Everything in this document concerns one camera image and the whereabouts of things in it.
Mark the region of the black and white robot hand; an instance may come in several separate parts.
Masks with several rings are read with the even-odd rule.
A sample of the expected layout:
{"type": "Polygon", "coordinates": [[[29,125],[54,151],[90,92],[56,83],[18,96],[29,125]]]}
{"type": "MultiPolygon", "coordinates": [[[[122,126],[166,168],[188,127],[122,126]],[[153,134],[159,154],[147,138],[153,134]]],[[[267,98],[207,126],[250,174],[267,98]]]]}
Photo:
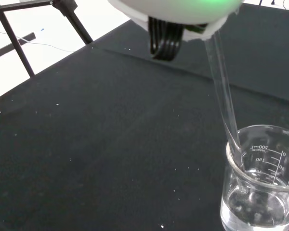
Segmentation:
{"type": "Polygon", "coordinates": [[[183,41],[208,40],[236,13],[241,0],[111,0],[109,3],[149,33],[156,60],[172,61],[183,41]]]}

